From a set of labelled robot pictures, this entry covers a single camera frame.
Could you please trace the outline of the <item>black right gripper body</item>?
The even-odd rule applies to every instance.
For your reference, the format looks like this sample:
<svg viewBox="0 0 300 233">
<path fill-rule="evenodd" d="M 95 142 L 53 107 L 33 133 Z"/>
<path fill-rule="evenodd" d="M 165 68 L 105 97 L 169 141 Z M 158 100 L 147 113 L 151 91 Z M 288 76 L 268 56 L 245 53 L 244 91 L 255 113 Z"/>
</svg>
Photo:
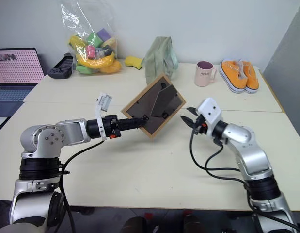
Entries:
<svg viewBox="0 0 300 233">
<path fill-rule="evenodd" d="M 207 134 L 208 125 L 206 124 L 205 118 L 199 115 L 194 123 L 195 134 Z"/>
</svg>

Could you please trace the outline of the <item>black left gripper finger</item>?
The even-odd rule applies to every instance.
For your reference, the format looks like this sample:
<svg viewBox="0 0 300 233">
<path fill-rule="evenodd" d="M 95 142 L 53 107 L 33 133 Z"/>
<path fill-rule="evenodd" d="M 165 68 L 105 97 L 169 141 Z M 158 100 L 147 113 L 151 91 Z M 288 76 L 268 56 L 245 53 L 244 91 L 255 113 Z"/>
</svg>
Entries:
<svg viewBox="0 0 300 233">
<path fill-rule="evenodd" d="M 126 118 L 119 120 L 119 125 L 121 126 L 143 126 L 146 123 L 147 120 L 143 118 Z"/>
<path fill-rule="evenodd" d="M 131 129 L 137 129 L 143 127 L 146 122 L 120 122 L 119 123 L 119 130 L 126 131 Z"/>
</svg>

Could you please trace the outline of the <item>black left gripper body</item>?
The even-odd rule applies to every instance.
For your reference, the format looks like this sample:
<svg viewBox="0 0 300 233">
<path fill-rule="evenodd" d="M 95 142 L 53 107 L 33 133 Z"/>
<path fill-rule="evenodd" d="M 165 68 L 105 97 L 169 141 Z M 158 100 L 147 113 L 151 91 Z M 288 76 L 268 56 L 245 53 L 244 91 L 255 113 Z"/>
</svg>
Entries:
<svg viewBox="0 0 300 233">
<path fill-rule="evenodd" d="M 106 137 L 114 139 L 121 137 L 117 115 L 107 115 L 102 119 Z"/>
</svg>

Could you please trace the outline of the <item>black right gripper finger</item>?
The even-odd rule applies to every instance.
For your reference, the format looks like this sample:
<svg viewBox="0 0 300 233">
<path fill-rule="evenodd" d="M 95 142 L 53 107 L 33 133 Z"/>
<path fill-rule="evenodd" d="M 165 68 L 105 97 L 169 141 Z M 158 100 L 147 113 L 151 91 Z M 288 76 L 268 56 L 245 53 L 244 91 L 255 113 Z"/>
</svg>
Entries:
<svg viewBox="0 0 300 233">
<path fill-rule="evenodd" d="M 194 114 L 195 116 L 197 116 L 197 118 L 200 117 L 200 114 L 197 113 L 196 108 L 194 108 L 194 107 L 187 107 L 186 109 L 187 109 L 190 113 L 192 113 L 192 114 Z"/>
<path fill-rule="evenodd" d="M 192 128 L 192 129 L 196 129 L 197 128 L 196 123 L 192 119 L 190 119 L 189 117 L 187 117 L 187 116 L 180 116 L 180 117 L 184 121 L 184 123 L 187 126 L 189 126 L 190 128 Z"/>
</svg>

